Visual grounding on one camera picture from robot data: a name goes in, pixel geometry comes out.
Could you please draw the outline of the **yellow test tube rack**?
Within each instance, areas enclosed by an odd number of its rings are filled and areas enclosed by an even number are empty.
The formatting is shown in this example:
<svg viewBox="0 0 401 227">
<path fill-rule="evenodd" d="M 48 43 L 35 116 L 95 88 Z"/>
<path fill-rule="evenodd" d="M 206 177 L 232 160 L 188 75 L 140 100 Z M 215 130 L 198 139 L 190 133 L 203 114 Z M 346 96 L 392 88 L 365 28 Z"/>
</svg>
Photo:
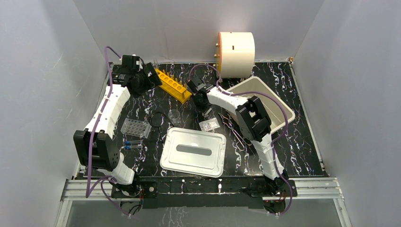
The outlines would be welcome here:
<svg viewBox="0 0 401 227">
<path fill-rule="evenodd" d="M 192 93 L 187 89 L 186 85 L 183 85 L 178 82 L 177 79 L 170 77 L 165 73 L 165 71 L 156 69 L 156 73 L 162 82 L 162 85 L 159 87 L 170 94 L 177 101 L 184 104 L 191 98 Z"/>
</svg>

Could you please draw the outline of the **small clear beaker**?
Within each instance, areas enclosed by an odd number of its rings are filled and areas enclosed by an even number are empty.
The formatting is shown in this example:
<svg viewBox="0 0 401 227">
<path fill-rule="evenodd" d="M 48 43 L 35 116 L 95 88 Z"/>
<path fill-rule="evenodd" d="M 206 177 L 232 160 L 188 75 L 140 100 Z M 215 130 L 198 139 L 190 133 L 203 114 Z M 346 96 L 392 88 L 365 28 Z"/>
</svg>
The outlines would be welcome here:
<svg viewBox="0 0 401 227">
<path fill-rule="evenodd" d="M 179 124 L 181 122 L 181 113 L 177 109 L 172 109 L 168 112 L 168 118 L 172 124 Z"/>
</svg>

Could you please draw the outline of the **white clay triangle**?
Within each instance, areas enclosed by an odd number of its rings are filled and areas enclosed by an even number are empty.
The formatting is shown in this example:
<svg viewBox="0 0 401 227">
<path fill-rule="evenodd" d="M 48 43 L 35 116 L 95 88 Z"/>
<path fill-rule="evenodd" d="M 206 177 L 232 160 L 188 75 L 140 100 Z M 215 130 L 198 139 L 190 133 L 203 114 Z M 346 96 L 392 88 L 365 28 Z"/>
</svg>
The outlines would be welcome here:
<svg viewBox="0 0 401 227">
<path fill-rule="evenodd" d="M 205 119 L 210 119 L 213 116 L 213 109 L 212 108 L 208 108 L 206 111 L 202 112 L 202 116 Z"/>
</svg>

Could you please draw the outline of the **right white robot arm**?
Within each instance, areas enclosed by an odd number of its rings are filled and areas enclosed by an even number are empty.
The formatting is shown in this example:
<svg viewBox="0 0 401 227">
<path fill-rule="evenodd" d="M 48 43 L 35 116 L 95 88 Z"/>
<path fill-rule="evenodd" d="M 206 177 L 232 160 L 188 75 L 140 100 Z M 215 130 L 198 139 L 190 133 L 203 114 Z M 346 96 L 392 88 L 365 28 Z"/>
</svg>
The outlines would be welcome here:
<svg viewBox="0 0 401 227">
<path fill-rule="evenodd" d="M 280 195 L 285 190 L 288 176 L 278 160 L 272 139 L 272 119 L 261 96 L 273 101 L 284 116 L 285 128 L 288 128 L 287 105 L 277 95 L 268 95 L 259 91 L 245 91 L 238 94 L 223 89 L 218 84 L 212 85 L 199 77 L 187 82 L 193 94 L 196 106 L 205 111 L 210 105 L 216 105 L 235 115 L 242 135 L 254 146 L 262 163 L 263 174 L 270 179 L 266 183 L 267 192 L 273 196 Z"/>
</svg>

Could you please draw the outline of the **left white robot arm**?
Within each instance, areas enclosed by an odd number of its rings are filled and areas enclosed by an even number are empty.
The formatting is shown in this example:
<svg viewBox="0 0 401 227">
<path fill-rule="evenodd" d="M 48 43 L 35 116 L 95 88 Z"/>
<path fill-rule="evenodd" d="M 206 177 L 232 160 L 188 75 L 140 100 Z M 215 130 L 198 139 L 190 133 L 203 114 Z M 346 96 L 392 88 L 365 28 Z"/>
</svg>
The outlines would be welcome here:
<svg viewBox="0 0 401 227">
<path fill-rule="evenodd" d="M 130 197 L 139 195 L 140 182 L 123 162 L 123 154 L 113 145 L 114 130 L 126 102 L 162 84 L 152 63 L 144 63 L 139 56 L 123 55 L 121 64 L 109 69 L 105 94 L 91 121 L 77 130 L 73 141 L 80 163 L 87 167 L 87 175 L 95 169 L 123 185 Z"/>
</svg>

